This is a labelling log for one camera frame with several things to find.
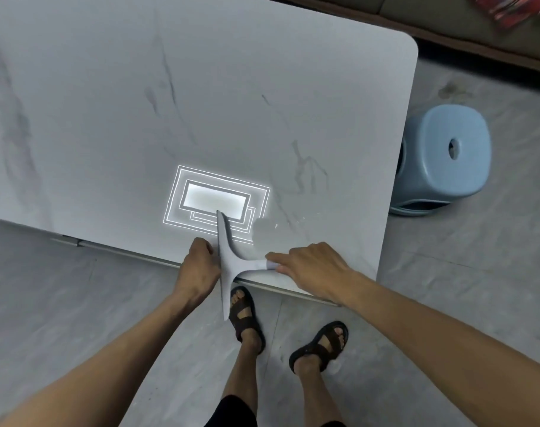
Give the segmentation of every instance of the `black shorts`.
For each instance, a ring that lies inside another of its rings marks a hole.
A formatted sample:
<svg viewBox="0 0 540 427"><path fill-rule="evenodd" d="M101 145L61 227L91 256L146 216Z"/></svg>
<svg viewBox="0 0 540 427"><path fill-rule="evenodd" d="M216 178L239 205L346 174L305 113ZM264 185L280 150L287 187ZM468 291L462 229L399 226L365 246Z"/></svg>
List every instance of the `black shorts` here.
<svg viewBox="0 0 540 427"><path fill-rule="evenodd" d="M256 415L248 405L237 396L226 396L221 400L215 413L205 427L219 426L236 427L257 427ZM332 421L324 424L322 427L345 427L345 424L338 421Z"/></svg>

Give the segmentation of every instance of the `gray tile floor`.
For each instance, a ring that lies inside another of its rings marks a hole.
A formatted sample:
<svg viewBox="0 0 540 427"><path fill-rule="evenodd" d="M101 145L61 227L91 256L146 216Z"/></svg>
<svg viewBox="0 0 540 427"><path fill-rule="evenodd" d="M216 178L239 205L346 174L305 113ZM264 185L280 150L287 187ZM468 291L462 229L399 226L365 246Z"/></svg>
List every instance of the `gray tile floor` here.
<svg viewBox="0 0 540 427"><path fill-rule="evenodd" d="M540 93L420 61L410 112L481 111L494 163L480 194L426 219L391 217L379 281L540 362ZM168 294L177 271L49 241L0 222L0 415L80 363ZM350 426L470 423L376 330L340 308L252 290L268 340L261 426L301 426L288 356L323 323L351 330L325 373ZM201 426L238 352L217 289L175 333L123 426Z"/></svg>

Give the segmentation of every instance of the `red cloth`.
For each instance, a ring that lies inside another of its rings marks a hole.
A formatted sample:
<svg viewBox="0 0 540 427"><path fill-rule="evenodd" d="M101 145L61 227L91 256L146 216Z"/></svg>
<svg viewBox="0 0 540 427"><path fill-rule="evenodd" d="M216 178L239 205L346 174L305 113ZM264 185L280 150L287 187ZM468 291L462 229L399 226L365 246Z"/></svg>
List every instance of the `red cloth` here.
<svg viewBox="0 0 540 427"><path fill-rule="evenodd" d="M540 0L475 0L503 27L512 27L540 12Z"/></svg>

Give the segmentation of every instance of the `stool handle hole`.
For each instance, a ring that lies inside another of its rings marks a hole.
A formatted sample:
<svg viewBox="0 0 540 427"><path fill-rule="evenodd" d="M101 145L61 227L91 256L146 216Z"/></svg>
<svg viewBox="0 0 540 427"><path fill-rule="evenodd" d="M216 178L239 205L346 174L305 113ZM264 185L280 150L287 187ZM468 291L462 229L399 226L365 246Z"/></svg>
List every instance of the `stool handle hole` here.
<svg viewBox="0 0 540 427"><path fill-rule="evenodd" d="M448 144L448 154L452 160L456 160L459 156L459 143L456 138L452 138Z"/></svg>

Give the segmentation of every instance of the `foot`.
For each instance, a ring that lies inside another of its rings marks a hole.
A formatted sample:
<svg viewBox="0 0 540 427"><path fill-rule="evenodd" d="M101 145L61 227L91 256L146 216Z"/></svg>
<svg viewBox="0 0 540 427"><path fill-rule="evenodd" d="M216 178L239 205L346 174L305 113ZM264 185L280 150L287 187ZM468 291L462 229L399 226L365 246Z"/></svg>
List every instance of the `foot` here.
<svg viewBox="0 0 540 427"><path fill-rule="evenodd" d="M233 296L231 297L231 307L238 302L241 298L245 296L245 293L238 289ZM250 307L246 307L238 312L238 319L243 319L248 316L252 316L252 309ZM253 328L247 328L243 332L240 333L240 337L242 337L242 344L248 345L252 348L252 350L255 350L256 353L260 351L262 348L262 340L260 339L260 336L258 335L258 332Z"/></svg>
<svg viewBox="0 0 540 427"><path fill-rule="evenodd" d="M339 337L339 344L341 345L341 349L345 347L345 339L343 336L343 330L341 328L336 328L335 333ZM333 348L331 347L331 343L329 343L329 339L326 336L322 336L318 342L319 345L323 346L329 353L333 352ZM304 375L307 373L319 373L319 369L321 368L321 359L319 356L311 354L311 355L305 355L300 358L298 358L294 363L294 373L298 376Z"/></svg>

